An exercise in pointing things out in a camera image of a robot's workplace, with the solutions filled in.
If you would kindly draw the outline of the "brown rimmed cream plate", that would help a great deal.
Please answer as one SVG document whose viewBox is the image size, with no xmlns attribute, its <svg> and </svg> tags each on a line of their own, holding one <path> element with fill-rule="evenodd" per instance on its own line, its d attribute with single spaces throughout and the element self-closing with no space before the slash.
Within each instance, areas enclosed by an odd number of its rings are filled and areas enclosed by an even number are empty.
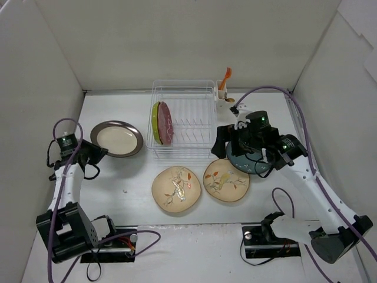
<svg viewBox="0 0 377 283">
<path fill-rule="evenodd" d="M 124 121 L 109 120 L 96 125 L 90 133 L 93 144 L 108 150 L 107 155 L 125 158 L 137 154 L 144 145 L 141 132 Z"/>
</svg>

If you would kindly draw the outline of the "pink polka dot plate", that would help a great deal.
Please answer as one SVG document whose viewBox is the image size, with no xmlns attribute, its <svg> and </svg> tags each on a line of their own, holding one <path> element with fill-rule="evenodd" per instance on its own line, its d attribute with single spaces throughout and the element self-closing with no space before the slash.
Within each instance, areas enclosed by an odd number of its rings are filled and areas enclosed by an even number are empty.
<svg viewBox="0 0 377 283">
<path fill-rule="evenodd" d="M 157 108 L 157 131 L 162 145 L 169 146 L 173 142 L 173 122 L 167 103 L 158 102 Z"/>
</svg>

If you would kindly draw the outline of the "green polka dot plate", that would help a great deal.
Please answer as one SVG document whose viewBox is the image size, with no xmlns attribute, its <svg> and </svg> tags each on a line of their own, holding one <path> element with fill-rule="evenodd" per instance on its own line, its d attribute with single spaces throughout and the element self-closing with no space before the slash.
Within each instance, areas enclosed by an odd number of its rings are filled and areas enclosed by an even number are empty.
<svg viewBox="0 0 377 283">
<path fill-rule="evenodd" d="M 160 139 L 160 135 L 158 132 L 158 107 L 159 107 L 160 102 L 156 102 L 153 104 L 152 107 L 152 113 L 151 113 L 151 125 L 152 125 L 152 132 L 154 136 L 154 140 L 158 144 L 162 144 L 162 141 Z"/>
</svg>

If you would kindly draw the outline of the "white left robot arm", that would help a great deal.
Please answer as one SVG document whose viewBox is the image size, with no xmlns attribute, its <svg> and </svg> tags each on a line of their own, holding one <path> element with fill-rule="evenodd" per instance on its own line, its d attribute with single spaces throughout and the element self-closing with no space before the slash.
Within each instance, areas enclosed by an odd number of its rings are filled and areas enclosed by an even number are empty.
<svg viewBox="0 0 377 283">
<path fill-rule="evenodd" d="M 97 164 L 108 150 L 86 140 L 79 142 L 74 134 L 55 141 L 61 158 L 54 163 L 47 158 L 47 166 L 54 170 L 49 177 L 55 182 L 54 195 L 48 210 L 37 216 L 36 226 L 46 248 L 51 249 L 52 262 L 58 264 L 97 248 L 99 243 L 106 248 L 115 245 L 118 233 L 109 216 L 91 221 L 79 204 L 82 181 L 98 177 Z M 98 173 L 86 177 L 87 165 Z"/>
</svg>

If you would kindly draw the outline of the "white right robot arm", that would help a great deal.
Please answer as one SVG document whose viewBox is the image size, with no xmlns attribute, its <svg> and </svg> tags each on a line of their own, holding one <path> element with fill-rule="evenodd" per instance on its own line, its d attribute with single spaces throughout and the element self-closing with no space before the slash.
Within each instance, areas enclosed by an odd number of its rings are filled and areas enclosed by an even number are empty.
<svg viewBox="0 0 377 283">
<path fill-rule="evenodd" d="M 211 152 L 226 158 L 226 143 L 235 156 L 259 153 L 262 161 L 289 180 L 315 210 L 317 224 L 279 212 L 268 215 L 260 229 L 264 241 L 274 243 L 286 238 L 309 244 L 319 258 L 334 264 L 373 227 L 368 216 L 357 215 L 337 196 L 295 136 L 281 135 L 270 125 L 266 111 L 239 114 L 235 124 L 219 126 Z"/>
</svg>

